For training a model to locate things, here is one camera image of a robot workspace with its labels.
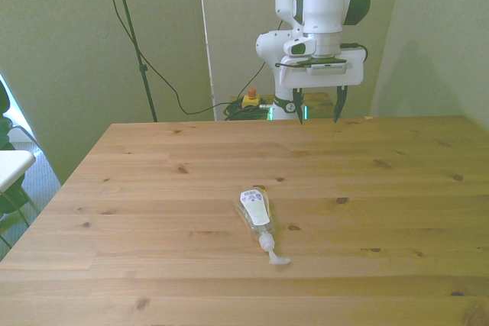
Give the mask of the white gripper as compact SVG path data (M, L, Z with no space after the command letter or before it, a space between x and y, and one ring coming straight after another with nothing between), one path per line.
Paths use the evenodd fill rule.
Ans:
M364 77L364 49L343 50L332 57L285 56L278 64L278 82L284 88L337 87L334 122L345 106L348 87L361 84ZM293 89L293 103L303 123L303 90Z

